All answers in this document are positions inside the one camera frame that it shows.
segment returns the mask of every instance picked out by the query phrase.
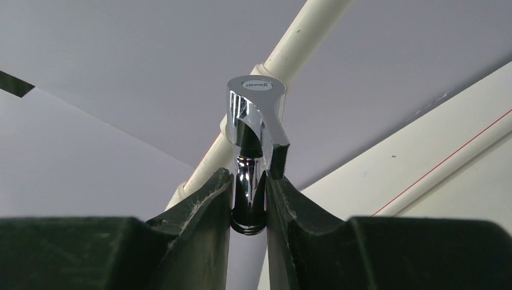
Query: faucet lever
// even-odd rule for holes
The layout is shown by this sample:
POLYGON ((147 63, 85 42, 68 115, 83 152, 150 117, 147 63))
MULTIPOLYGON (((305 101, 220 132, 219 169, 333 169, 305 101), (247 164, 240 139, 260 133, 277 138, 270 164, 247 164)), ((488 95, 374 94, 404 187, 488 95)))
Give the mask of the faucet lever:
POLYGON ((241 76, 228 82, 226 134, 233 143, 237 178, 231 226, 257 234, 266 226, 265 177, 284 176, 290 143, 280 118, 286 86, 267 76, 241 76))

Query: red stripe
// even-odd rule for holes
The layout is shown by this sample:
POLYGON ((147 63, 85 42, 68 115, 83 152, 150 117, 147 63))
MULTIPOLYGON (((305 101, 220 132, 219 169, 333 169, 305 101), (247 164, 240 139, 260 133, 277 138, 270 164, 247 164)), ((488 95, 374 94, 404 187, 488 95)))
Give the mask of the red stripe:
POLYGON ((497 122, 499 122, 501 119, 503 119, 506 115, 508 115, 510 112, 512 112, 512 109, 510 109, 508 112, 506 112, 503 116, 499 117, 496 121, 492 122, 491 125, 487 126, 484 130, 480 131, 480 133, 476 134, 473 138, 471 138, 468 142, 464 143, 459 149, 457 149, 454 153, 450 154, 450 156, 446 157, 444 160, 442 160, 439 164, 437 164, 434 168, 430 169, 427 173, 425 173, 420 179, 416 180, 413 184, 411 184, 409 187, 404 189, 399 195, 395 196, 392 200, 390 200, 387 204, 385 204, 383 207, 381 207, 379 210, 377 210, 374 214, 371 216, 376 215, 380 211, 382 211, 384 208, 386 208, 390 203, 394 202, 397 198, 399 198, 402 194, 404 194, 406 191, 408 191, 411 187, 416 185, 418 182, 420 182, 423 178, 427 177, 430 173, 432 173, 434 170, 436 170, 439 166, 441 166, 443 163, 445 163, 448 159, 450 159, 452 156, 457 154, 460 150, 462 150, 464 147, 466 147, 469 143, 473 142, 473 140, 477 139, 480 135, 482 135, 485 131, 487 131, 489 128, 494 126, 497 122))

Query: pvc pipe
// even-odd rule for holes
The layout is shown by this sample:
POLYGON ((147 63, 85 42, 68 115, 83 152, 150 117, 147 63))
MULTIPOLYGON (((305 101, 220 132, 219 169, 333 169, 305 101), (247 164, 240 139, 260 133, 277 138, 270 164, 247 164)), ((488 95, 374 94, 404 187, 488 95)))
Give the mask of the pvc pipe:
POLYGON ((480 131, 454 153, 442 160, 433 169, 425 173, 411 186, 389 201, 372 216, 394 216, 420 196, 436 186, 444 178, 462 168, 476 155, 492 146, 497 140, 512 131, 512 109, 501 115, 496 121, 480 131))
POLYGON ((287 84, 325 39, 351 0, 308 0, 277 43, 264 67, 287 84))
MULTIPOLYGON (((308 0, 277 43, 267 61, 251 74, 274 77, 288 87, 309 57, 334 27, 352 0, 308 0)), ((189 180, 176 189, 166 210, 200 189, 210 176, 232 162, 232 145, 225 137, 226 116, 220 122, 221 134, 207 151, 189 180)))

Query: white panel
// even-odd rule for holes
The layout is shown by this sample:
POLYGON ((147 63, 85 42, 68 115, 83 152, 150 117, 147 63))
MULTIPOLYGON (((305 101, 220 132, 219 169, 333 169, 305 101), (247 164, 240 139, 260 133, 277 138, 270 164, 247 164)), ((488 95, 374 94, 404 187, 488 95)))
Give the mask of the white panel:
POLYGON ((454 158, 454 152, 480 136, 491 124, 497 126, 497 120, 505 121, 503 116, 510 121, 510 91, 512 63, 391 135, 303 193, 341 219, 374 214, 396 196, 410 190, 423 176, 432 174, 448 157, 454 158))
POLYGON ((19 97, 0 89, 0 117, 19 100, 19 97))
POLYGON ((483 219, 512 234, 512 134, 466 164, 400 216, 483 219))
POLYGON ((37 88, 9 100, 0 111, 0 216, 147 219, 192 171, 37 88))

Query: faucet body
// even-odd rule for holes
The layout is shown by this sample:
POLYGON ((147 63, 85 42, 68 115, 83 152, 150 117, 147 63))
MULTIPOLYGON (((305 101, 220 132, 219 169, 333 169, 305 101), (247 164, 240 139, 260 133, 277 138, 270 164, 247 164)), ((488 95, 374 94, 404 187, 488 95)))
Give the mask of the faucet body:
POLYGON ((226 134, 233 144, 236 177, 231 226, 253 235, 266 226, 265 178, 282 178, 290 143, 281 126, 286 86, 267 76, 228 82, 226 134))

